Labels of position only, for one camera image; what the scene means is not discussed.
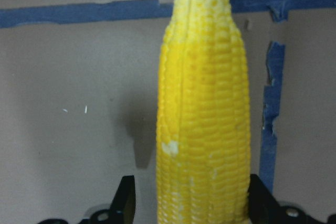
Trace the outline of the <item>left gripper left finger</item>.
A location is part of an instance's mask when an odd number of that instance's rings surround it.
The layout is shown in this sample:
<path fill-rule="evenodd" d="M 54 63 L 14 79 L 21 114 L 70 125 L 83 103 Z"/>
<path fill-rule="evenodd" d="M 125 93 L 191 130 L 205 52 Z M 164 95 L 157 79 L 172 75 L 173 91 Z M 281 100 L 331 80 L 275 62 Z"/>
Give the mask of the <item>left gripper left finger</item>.
<path fill-rule="evenodd" d="M 110 223 L 129 223 L 134 221 L 136 209 L 135 178 L 123 176 L 109 209 Z"/>

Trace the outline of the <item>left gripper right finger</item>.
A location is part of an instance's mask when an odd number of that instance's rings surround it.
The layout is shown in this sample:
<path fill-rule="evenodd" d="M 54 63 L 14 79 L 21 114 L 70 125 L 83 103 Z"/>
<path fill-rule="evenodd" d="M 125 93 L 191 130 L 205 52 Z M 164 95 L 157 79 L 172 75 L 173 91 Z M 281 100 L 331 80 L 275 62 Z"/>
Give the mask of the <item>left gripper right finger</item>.
<path fill-rule="evenodd" d="M 281 206 L 258 175 L 250 175 L 248 217 L 251 223 L 280 223 Z"/>

